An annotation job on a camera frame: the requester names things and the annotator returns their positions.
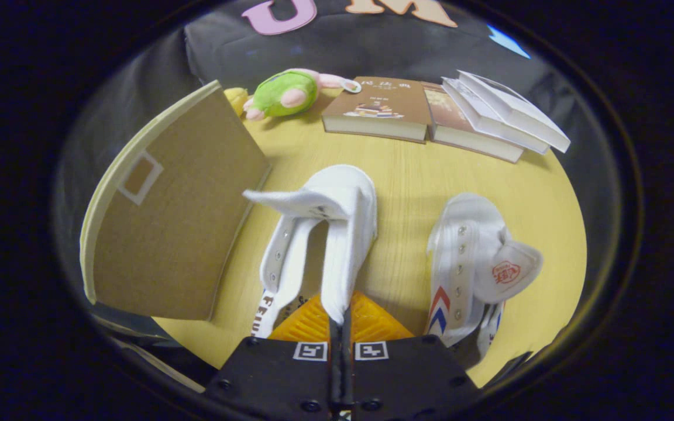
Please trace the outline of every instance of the plush toy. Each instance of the plush toy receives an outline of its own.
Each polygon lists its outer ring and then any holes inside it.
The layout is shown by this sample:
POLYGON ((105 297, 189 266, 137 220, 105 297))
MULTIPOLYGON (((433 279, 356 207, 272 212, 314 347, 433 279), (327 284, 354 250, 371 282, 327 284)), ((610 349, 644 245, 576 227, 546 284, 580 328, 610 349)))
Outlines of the plush toy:
POLYGON ((249 99, 249 93, 244 88, 228 88, 223 91, 237 115, 243 112, 243 104, 249 99))
POLYGON ((357 91, 360 85, 338 75, 319 74, 308 69, 288 69, 260 83, 254 96, 243 104, 243 109, 249 120, 292 115, 312 106, 321 88, 340 87, 357 91))

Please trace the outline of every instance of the green plush toy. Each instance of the green plush toy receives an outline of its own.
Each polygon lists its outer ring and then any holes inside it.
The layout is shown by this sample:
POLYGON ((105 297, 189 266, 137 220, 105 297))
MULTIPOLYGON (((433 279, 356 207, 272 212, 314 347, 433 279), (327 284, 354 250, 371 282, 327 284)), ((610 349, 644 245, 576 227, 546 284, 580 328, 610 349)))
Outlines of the green plush toy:
POLYGON ((338 75, 319 74, 308 69, 288 69, 260 83, 254 96, 243 104, 246 118, 262 120, 267 116, 292 115, 310 108, 321 88, 346 88, 354 91, 360 86, 338 75))

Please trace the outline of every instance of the wooden table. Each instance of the wooden table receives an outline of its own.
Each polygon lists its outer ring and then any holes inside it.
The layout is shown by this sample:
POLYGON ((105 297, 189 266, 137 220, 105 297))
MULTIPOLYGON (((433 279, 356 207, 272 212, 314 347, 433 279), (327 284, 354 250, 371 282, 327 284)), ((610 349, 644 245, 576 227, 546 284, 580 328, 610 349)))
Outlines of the wooden table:
MULTIPOLYGON (((454 195, 475 192, 487 197, 503 214, 514 239, 540 250, 545 265, 532 285, 507 301, 487 356, 468 374, 482 386, 511 358, 551 343, 575 311, 586 269, 581 211, 553 152, 540 156, 527 151, 514 165, 431 142, 325 133, 321 111, 338 92, 324 91, 301 115, 245 122, 273 165, 264 190, 298 189, 329 165, 347 163, 364 170, 376 186, 378 238, 356 289, 417 335, 423 334, 431 304, 431 286, 425 279, 431 227, 454 195)), ((259 264, 278 219, 271 208, 252 208, 231 251, 209 322, 155 318, 211 365, 221 367, 249 335, 262 295, 259 264)))

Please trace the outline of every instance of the pink plush ear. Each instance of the pink plush ear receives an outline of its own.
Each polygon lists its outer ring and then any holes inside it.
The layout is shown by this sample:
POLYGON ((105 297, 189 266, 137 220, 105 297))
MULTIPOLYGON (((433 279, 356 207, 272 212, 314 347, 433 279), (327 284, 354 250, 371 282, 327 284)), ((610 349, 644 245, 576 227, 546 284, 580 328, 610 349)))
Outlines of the pink plush ear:
POLYGON ((280 98, 283 107, 293 108, 305 102, 305 92, 300 89, 288 89, 280 98))
POLYGON ((254 122, 264 120, 264 112, 255 108, 249 109, 249 111, 246 112, 246 120, 254 120, 254 122))
POLYGON ((345 80, 345 78, 339 77, 338 75, 319 75, 319 85, 324 88, 342 88, 343 80, 345 80))

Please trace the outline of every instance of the felt letter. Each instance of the felt letter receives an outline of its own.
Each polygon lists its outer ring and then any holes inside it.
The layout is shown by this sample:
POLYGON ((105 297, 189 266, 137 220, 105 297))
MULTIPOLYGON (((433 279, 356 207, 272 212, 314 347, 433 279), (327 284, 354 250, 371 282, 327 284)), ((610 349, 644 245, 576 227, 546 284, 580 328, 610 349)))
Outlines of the felt letter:
POLYGON ((294 31, 304 26, 316 17, 316 4, 314 0, 291 0, 295 6, 295 16, 288 20, 277 20, 272 15, 270 6, 274 0, 256 5, 241 13, 251 22, 254 30, 262 35, 277 35, 283 32, 294 31))
MULTIPOLYGON (((449 19, 449 15, 436 0, 378 0, 396 14, 405 14, 410 5, 415 5, 412 11, 416 17, 444 26, 457 27, 456 22, 449 19)), ((384 9, 375 5, 373 0, 352 0, 352 4, 345 8, 350 13, 381 13, 384 9)))

